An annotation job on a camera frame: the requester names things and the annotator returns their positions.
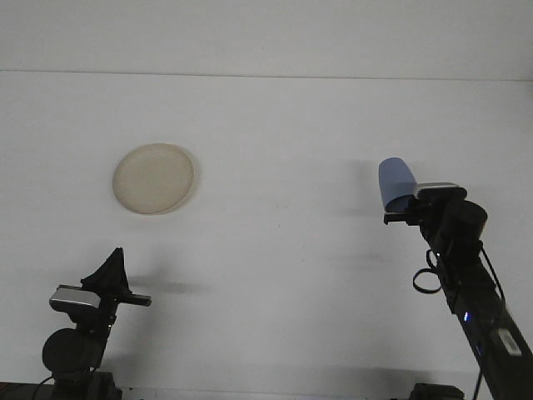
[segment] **beige round dish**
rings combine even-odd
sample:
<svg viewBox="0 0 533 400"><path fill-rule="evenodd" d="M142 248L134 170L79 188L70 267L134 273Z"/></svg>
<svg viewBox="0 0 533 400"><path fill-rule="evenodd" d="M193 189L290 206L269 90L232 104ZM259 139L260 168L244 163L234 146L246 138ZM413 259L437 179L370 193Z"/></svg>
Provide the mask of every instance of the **beige round dish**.
<svg viewBox="0 0 533 400"><path fill-rule="evenodd" d="M113 175L113 191L128 210L167 213L180 205L194 181L191 159L178 146L153 143L130 152Z"/></svg>

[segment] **black cable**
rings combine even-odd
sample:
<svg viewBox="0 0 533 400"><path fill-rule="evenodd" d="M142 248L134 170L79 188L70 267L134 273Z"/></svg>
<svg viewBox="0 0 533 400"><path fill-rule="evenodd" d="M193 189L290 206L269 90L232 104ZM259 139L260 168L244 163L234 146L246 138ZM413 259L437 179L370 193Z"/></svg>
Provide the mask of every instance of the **black cable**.
<svg viewBox="0 0 533 400"><path fill-rule="evenodd" d="M420 287L416 284L416 279L422 275L422 273L432 273L436 276L438 276L438 270L437 270L437 267L435 264L433 264L433 262L431 261L431 258L430 258L430 254L431 254L431 250L428 250L426 252L426 263L427 265L429 266L429 268L422 268L420 269L419 271L417 271L415 273L415 275L413 276L413 287L415 288L415 290L419 293L424 293L424 294L435 294L435 293L438 293L441 289L442 289L442 286L439 286L437 289L426 289L424 287Z"/></svg>
<svg viewBox="0 0 533 400"><path fill-rule="evenodd" d="M480 392L481 378L483 378L483 375L481 374L481 369L480 369L480 373L477 376L476 389L474 389L474 396L472 396L472 400L476 400L477 394Z"/></svg>
<svg viewBox="0 0 533 400"><path fill-rule="evenodd" d="M500 292L500 298L501 298L501 309L500 309L500 316L501 317L506 310L506 295L503 293L503 289L500 285L500 280L498 279L498 276L496 275L496 271L492 267L491 260L489 259L489 256L487 256L485 249L482 247L481 252L483 253L483 257L485 257L486 263L489 266L489 269L491 270L492 277L494 278L494 282L496 282L496 286L498 287L498 292Z"/></svg>
<svg viewBox="0 0 533 400"><path fill-rule="evenodd" d="M50 379L52 379L52 377L47 377L44 381L42 381L41 383L39 383L37 385L37 387L35 387L35 390L33 391L33 395L32 395L32 400L35 400L35 397L37 396L37 392L39 391L39 389L42 387L42 385L44 385L46 382L48 382Z"/></svg>

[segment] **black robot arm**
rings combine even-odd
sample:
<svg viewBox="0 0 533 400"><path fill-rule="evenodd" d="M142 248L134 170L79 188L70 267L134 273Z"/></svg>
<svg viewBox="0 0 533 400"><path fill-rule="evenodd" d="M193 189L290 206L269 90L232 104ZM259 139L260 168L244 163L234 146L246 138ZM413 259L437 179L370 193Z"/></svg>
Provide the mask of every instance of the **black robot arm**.
<svg viewBox="0 0 533 400"><path fill-rule="evenodd" d="M465 200L453 183L416 185L398 158L380 165L385 223L404 221L420 227L436 256L433 272L452 313L463 328L495 400L533 398L533 355L513 318L499 283L481 262L480 240L487 215Z"/></svg>
<svg viewBox="0 0 533 400"><path fill-rule="evenodd" d="M76 385L99 368L120 303L149 306L148 296L132 294L124 270L124 255L116 248L81 287L60 285L50 298L51 307L67 313L76 328L55 332L45 343L42 360L56 383Z"/></svg>

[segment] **white label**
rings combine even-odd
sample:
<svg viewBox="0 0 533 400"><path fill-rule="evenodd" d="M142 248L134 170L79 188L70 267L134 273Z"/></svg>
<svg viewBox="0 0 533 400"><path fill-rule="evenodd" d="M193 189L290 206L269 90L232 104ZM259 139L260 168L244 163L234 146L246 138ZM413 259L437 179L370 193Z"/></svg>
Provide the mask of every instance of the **white label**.
<svg viewBox="0 0 533 400"><path fill-rule="evenodd" d="M507 329L500 328L498 329L498 335L500 336L501 342L506 347L506 350L510 356L522 355L522 351L516 344L515 339L511 335L511 332L509 332Z"/></svg>

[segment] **blue object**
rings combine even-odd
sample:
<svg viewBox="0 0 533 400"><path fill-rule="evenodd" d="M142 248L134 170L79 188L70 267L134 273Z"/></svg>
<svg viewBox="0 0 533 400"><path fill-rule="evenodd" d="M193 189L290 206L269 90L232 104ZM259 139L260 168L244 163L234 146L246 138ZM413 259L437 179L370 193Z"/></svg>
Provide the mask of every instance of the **blue object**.
<svg viewBox="0 0 533 400"><path fill-rule="evenodd" d="M416 180L401 158L388 158L380 163L381 200L387 213L403 213L413 196Z"/></svg>

